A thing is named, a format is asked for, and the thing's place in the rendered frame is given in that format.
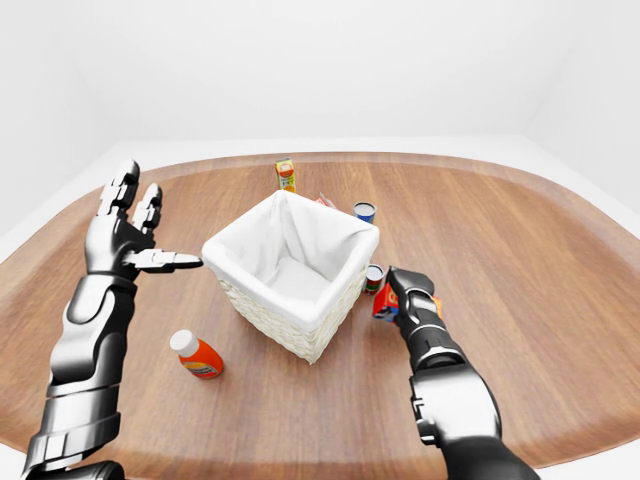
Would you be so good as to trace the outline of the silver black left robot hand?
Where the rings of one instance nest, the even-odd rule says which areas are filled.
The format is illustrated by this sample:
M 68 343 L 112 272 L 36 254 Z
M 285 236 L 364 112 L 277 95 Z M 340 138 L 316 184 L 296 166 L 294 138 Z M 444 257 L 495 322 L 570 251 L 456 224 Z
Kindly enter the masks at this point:
M 138 163 L 130 159 L 105 184 L 97 214 L 86 234 L 87 272 L 134 280 L 141 271 L 172 273 L 201 267 L 203 261 L 196 255 L 168 252 L 155 246 L 154 230 L 161 219 L 163 193 L 153 183 L 142 199 L 135 202 L 139 176 Z

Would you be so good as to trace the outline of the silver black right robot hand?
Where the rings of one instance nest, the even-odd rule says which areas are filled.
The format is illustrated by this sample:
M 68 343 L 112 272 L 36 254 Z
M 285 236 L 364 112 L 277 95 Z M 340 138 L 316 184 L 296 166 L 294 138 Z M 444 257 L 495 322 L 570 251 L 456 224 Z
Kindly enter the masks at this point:
M 427 325 L 445 329 L 433 297 L 435 286 L 428 276 L 391 266 L 386 280 L 397 296 L 398 313 L 394 321 L 404 337 Z

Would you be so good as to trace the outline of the red blue printed box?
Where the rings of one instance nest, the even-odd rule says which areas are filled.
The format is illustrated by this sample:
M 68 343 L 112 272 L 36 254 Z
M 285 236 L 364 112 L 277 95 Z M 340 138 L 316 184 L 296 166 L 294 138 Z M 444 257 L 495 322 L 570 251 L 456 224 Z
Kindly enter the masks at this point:
M 375 296 L 372 316 L 399 324 L 411 321 L 416 325 L 444 325 L 440 298 L 421 287 L 410 287 L 403 294 L 406 302 L 402 306 L 391 284 L 386 283 Z

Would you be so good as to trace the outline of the white wicker basket cloth liner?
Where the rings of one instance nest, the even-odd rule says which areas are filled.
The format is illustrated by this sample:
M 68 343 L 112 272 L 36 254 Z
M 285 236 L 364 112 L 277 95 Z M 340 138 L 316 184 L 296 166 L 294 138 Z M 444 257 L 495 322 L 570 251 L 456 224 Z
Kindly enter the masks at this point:
M 238 313 L 313 364 L 359 297 L 379 237 L 370 223 L 279 190 L 202 255 Z

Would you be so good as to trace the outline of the red green small tin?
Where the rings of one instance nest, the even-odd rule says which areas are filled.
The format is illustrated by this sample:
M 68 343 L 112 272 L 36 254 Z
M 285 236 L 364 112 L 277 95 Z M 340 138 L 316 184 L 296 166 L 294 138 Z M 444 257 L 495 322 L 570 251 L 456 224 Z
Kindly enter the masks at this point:
M 362 291 L 366 295 L 375 295 L 382 284 L 382 280 L 385 278 L 385 272 L 380 265 L 370 264 L 367 267 L 365 275 L 365 283 Z

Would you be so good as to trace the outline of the orange bottle white cap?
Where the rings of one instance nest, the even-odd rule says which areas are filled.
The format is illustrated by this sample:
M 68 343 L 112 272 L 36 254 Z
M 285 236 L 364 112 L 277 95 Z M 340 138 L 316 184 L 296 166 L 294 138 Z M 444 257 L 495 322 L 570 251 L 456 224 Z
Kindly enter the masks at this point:
M 169 344 L 181 364 L 198 378 L 215 378 L 224 370 L 221 356 L 190 330 L 177 331 L 170 338 Z

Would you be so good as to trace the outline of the orange juice carton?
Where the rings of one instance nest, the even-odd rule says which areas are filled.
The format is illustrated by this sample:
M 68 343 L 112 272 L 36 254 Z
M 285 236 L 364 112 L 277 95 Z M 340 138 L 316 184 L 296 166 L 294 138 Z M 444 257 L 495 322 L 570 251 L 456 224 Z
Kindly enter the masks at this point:
M 276 161 L 274 164 L 278 186 L 281 190 L 296 192 L 296 180 L 293 161 L 290 158 L 284 158 Z

